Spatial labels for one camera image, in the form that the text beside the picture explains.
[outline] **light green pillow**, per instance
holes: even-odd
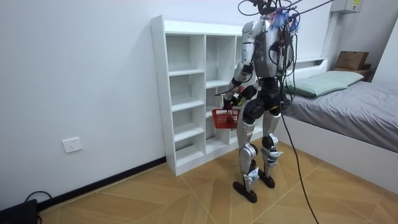
[[[296,94],[309,98],[322,96],[333,91],[347,89],[347,85],[344,85],[341,82],[330,80],[324,77],[318,77],[318,75],[310,78],[298,79],[295,81],[295,83]],[[289,86],[289,91],[291,93],[294,92],[293,86]]]
[[[340,82],[346,86],[352,85],[352,84],[360,81],[360,79],[363,78],[363,76],[361,74],[356,73],[356,72],[341,72],[341,71],[325,72],[325,73],[321,73],[319,75],[315,75],[314,77],[320,77],[320,78],[333,80],[336,82]]]

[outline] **parquet floor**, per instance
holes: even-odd
[[[260,148],[260,141],[254,141]],[[258,202],[236,193],[238,152],[174,176],[167,165],[41,213],[43,224],[312,224],[291,148],[274,169],[275,189],[254,184]],[[299,152],[309,200],[321,224],[398,223],[398,195]]]

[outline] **red basket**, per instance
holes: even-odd
[[[236,128],[238,125],[239,110],[214,109],[211,113],[214,125],[218,129]]]

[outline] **white bookshelf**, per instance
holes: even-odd
[[[180,175],[238,147],[236,130],[216,129],[211,110],[221,107],[215,94],[226,91],[240,60],[242,27],[158,16],[151,30],[165,154]]]

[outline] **wall outlet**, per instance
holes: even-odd
[[[62,144],[65,148],[65,152],[67,153],[83,149],[83,146],[81,146],[80,138],[63,140]]]

